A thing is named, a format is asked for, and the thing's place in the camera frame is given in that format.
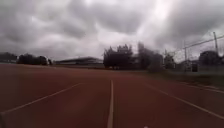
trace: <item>sky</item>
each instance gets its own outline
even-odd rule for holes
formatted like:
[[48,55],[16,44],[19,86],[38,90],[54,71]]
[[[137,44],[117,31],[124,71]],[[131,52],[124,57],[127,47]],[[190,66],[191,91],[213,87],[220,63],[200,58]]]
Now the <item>sky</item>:
[[224,35],[223,28],[223,0],[0,0],[0,52],[55,60],[102,58],[122,44],[136,52],[139,41],[173,51]]

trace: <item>red running track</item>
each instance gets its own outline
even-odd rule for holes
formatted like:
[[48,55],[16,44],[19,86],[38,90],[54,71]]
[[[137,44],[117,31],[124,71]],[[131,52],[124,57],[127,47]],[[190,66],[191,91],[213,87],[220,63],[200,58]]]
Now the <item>red running track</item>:
[[224,93],[115,71],[2,64],[0,71],[3,113],[69,88],[2,114],[5,128],[107,128],[108,117],[112,128],[224,127]]

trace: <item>tree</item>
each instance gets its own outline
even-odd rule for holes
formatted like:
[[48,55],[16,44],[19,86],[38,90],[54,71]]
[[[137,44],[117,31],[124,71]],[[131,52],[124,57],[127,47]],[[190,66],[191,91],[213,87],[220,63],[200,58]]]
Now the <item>tree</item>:
[[38,65],[47,65],[47,58],[44,56],[39,56],[36,58],[37,59],[37,63]]
[[44,56],[35,57],[31,54],[20,55],[18,60],[18,64],[31,64],[31,65],[47,65],[47,59]]
[[221,58],[215,51],[204,51],[199,56],[199,63],[206,66],[219,65]]
[[52,60],[51,59],[48,59],[47,61],[48,61],[49,65],[52,65]]
[[138,43],[138,59],[141,69],[146,69],[150,65],[152,55],[153,51],[145,48],[141,42]]
[[171,56],[170,54],[166,54],[165,58],[164,58],[164,66],[166,69],[173,69],[174,68],[174,59],[173,56]]
[[17,60],[17,56],[15,54],[4,52],[0,53],[0,61],[2,62],[15,62]]
[[104,66],[106,68],[127,68],[131,66],[132,60],[132,47],[118,46],[117,50],[113,50],[111,47],[104,51]]
[[148,66],[148,71],[150,72],[159,72],[162,71],[162,62],[163,62],[163,56],[158,54],[158,53],[154,53],[151,56],[151,63]]

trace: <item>white lane line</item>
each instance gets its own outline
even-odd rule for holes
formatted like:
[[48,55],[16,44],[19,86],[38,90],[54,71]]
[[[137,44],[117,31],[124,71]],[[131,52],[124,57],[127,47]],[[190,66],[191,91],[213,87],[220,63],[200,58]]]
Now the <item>white lane line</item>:
[[190,106],[192,106],[192,107],[195,107],[195,108],[197,108],[197,109],[199,109],[199,110],[201,110],[201,111],[203,111],[203,112],[206,112],[206,113],[208,113],[208,114],[210,114],[210,115],[212,115],[212,116],[215,116],[215,117],[218,117],[219,119],[224,120],[224,117],[221,116],[221,115],[219,115],[219,114],[216,114],[216,113],[214,113],[214,112],[212,112],[212,111],[209,111],[209,110],[207,110],[207,109],[204,109],[204,108],[202,108],[202,107],[199,107],[199,106],[197,106],[197,105],[195,105],[195,104],[192,104],[192,103],[190,103],[190,102],[188,102],[188,101],[186,101],[186,100],[183,100],[183,99],[180,99],[180,98],[175,97],[175,96],[173,96],[173,95],[170,95],[170,94],[168,94],[168,93],[166,93],[166,92],[164,92],[164,91],[161,91],[161,90],[159,90],[159,89],[157,89],[157,88],[154,88],[154,87],[152,87],[152,86],[150,86],[150,85],[148,85],[148,84],[146,84],[146,86],[149,87],[149,88],[151,88],[151,89],[153,89],[153,90],[155,90],[155,91],[157,91],[157,92],[160,92],[160,93],[165,94],[165,95],[167,95],[167,96],[169,96],[169,97],[172,97],[172,98],[174,98],[174,99],[176,99],[176,100],[179,100],[179,101],[181,101],[181,102],[183,102],[183,103],[185,103],[185,104],[188,104],[188,105],[190,105]]
[[110,93],[110,110],[107,121],[107,128],[113,128],[113,118],[114,118],[114,84],[111,80],[111,93]]
[[220,91],[220,90],[215,90],[215,89],[206,89],[205,87],[198,87],[198,86],[193,86],[193,85],[187,85],[188,83],[182,83],[184,86],[187,86],[187,87],[191,87],[191,88],[197,88],[197,89],[201,89],[201,90],[206,90],[206,91],[211,91],[211,92],[217,92],[217,93],[222,93],[224,94],[223,91]]
[[60,90],[60,91],[58,91],[58,92],[55,92],[55,93],[53,93],[53,94],[50,94],[50,95],[44,96],[44,97],[42,97],[42,98],[39,98],[39,99],[37,99],[37,100],[31,101],[31,102],[29,102],[29,103],[27,103],[27,104],[23,104],[23,105],[20,105],[20,106],[18,106],[18,107],[15,107],[15,108],[12,108],[12,109],[3,111],[3,112],[1,112],[1,115],[4,115],[4,114],[9,113],[9,112],[12,112],[12,111],[16,111],[16,110],[18,110],[18,109],[22,109],[22,108],[24,108],[24,107],[27,107],[27,106],[32,105],[32,104],[34,104],[34,103],[37,103],[37,102],[39,102],[39,101],[48,99],[48,98],[50,98],[50,97],[53,97],[53,96],[55,96],[55,95],[58,95],[58,94],[60,94],[60,93],[65,92],[65,91],[68,91],[68,90],[70,90],[70,89],[72,89],[72,88],[74,88],[75,86],[78,86],[78,85],[80,85],[80,84],[83,84],[83,83],[75,84],[75,85],[73,85],[73,86],[71,86],[71,87],[65,88],[65,89]]

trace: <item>running track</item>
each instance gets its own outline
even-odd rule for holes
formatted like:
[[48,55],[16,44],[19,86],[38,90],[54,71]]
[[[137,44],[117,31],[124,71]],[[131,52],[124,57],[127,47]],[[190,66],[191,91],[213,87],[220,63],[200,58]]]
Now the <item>running track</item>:
[[125,72],[0,65],[4,128],[223,128],[224,93]]

